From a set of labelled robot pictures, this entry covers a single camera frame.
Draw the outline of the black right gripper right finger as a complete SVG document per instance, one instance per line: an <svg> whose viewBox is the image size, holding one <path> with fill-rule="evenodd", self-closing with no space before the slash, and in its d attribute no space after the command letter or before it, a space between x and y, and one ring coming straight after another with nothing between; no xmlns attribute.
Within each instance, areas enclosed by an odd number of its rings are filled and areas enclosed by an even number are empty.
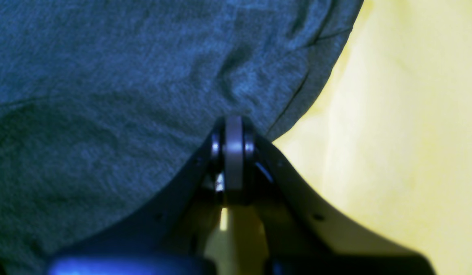
<svg viewBox="0 0 472 275"><path fill-rule="evenodd" d="M316 193L246 117L234 117L234 204L265 230L266 275L433 275L429 261L361 226Z"/></svg>

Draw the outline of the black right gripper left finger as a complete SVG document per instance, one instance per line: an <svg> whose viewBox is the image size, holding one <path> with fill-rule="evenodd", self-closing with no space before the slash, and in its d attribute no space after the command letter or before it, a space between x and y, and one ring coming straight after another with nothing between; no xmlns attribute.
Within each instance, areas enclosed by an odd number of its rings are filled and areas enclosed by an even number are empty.
<svg viewBox="0 0 472 275"><path fill-rule="evenodd" d="M178 174L140 209L52 256L47 274L216 275L204 249L220 216L224 127L218 119Z"/></svg>

